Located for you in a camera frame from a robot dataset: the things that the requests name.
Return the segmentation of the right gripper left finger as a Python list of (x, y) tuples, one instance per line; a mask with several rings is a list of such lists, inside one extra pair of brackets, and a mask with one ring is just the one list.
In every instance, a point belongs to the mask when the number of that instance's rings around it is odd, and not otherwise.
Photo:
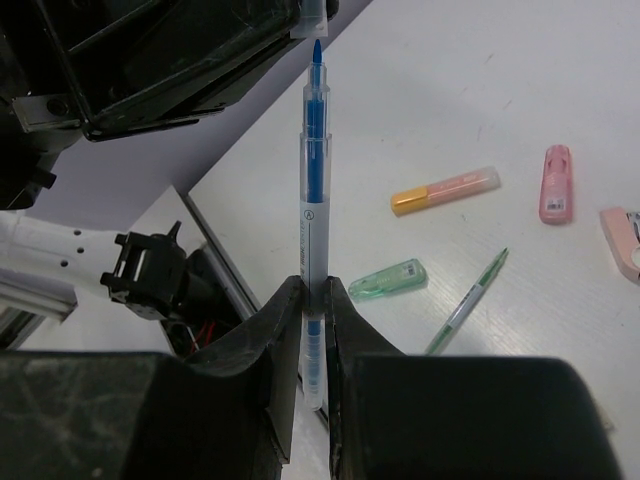
[(5, 479), (277, 479), (290, 460), (302, 282), (180, 360), (5, 352)]

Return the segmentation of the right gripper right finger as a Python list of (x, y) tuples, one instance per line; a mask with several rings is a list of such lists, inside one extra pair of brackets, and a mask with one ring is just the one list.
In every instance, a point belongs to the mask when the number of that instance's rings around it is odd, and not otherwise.
[(323, 287), (335, 479), (618, 479), (592, 396), (556, 358), (407, 355)]

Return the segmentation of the blue pen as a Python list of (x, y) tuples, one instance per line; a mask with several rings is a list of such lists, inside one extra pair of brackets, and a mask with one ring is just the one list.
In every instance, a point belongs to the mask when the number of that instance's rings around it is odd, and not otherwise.
[(327, 69), (321, 43), (314, 43), (303, 89), (300, 134), (300, 277), (303, 282), (301, 374), (306, 404), (322, 408), (326, 386), (325, 307), (328, 278), (331, 141)]

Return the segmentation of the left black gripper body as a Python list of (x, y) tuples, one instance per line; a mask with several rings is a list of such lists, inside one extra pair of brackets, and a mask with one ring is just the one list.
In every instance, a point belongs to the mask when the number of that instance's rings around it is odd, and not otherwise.
[(335, 1), (5, 1), (1, 206), (32, 207), (59, 155), (191, 125), (237, 103)]

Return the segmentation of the green pen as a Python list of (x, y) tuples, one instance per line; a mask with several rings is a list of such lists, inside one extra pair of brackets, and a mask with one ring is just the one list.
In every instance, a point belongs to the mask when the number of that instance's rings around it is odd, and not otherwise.
[(446, 322), (442, 325), (429, 345), (425, 354), (429, 356), (441, 354), (464, 321), (471, 315), (474, 308), (481, 300), (490, 284), (502, 269), (509, 254), (509, 249), (504, 248), (485, 268), (480, 277), (474, 282), (463, 299), (456, 306)]

